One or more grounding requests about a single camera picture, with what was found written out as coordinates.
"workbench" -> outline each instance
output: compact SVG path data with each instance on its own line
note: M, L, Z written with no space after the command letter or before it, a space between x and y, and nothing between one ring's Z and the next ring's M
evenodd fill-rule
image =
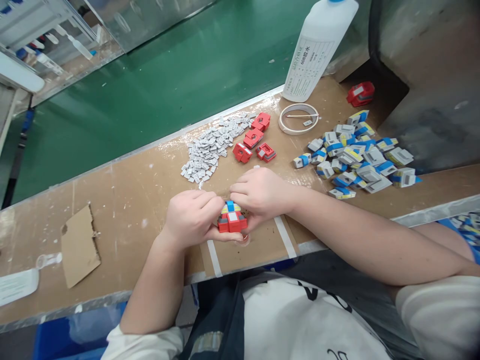
M0 212L0 276L34 268L40 255L59 253L61 228L88 204L101 258L101 265L71 289L67 288L62 263L42 268L36 292L0 307L0 331L127 300L165 223L170 198L198 188L180 175L189 157L187 144L218 124L220 116L243 111L269 113L271 123L263 140L277 157L268 164L256 157L243 164L235 160L230 148L226 158L220 157L219 167L204 183L204 190L215 191L227 200L230 185L255 165L272 169L292 184L324 193L332 189L331 181L319 178L313 166L294 169L292 160L307 152L310 140L344 124L350 115L368 106L351 107L345 89L333 78L324 77L307 101L318 110L321 120L309 133L289 136L278 127L281 111L291 104L281 97L281 91L282 87L275 88ZM371 111L367 122L375 126L382 120ZM390 186L375 194L359 190L348 202L409 227L480 209L480 165L427 174L422 179L411 187ZM293 256L299 256L325 246L303 226L282 216L254 230L248 246L215 243L214 248L225 275L291 258L292 250ZM210 254L207 245L188 249L186 284L215 276Z

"pile of white pieces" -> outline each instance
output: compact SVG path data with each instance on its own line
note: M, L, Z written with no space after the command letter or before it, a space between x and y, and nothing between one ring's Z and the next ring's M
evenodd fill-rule
M205 130L188 146L188 162L181 167L181 175L189 182L200 184L210 179L219 166L219 157L227 157L227 148L234 139L250 128L257 113L243 112L238 117L220 117L218 127Z

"hand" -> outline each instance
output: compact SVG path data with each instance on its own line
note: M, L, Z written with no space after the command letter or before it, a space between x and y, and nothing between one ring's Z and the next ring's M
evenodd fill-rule
M230 186L230 199L250 211L249 234L259 224L281 214L288 214L295 206L297 186L284 181L266 167L253 168Z
M201 244L207 240L242 241L239 232L219 232L213 225L220 216L225 201L214 192L187 190L171 198L166 222L159 237L174 250Z

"red toy block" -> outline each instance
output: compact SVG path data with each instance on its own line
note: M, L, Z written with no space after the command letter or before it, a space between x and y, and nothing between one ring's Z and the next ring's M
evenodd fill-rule
M235 155L237 161L246 164L252 157L252 152L239 142L233 148L233 155Z
M261 112L255 118L255 120L251 123L252 129L258 129L262 133L265 132L270 126L270 115L266 112Z
M365 81L353 86L348 92L346 100L354 107L370 103L374 99L375 86L371 81Z
M247 226L247 219L240 211L224 213L218 219L219 233L240 233Z
M256 156L266 163L269 163L277 156L277 153L264 142L262 145L256 148Z
M264 133L258 130L257 128L253 128L249 132L245 134L245 138L243 139L243 143L249 149L252 149L255 145L257 145L260 140L264 137Z

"green floor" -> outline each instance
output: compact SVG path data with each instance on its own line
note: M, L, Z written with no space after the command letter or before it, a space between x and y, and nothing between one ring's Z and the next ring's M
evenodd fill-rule
M219 0L43 102L14 202L283 84L315 2Z

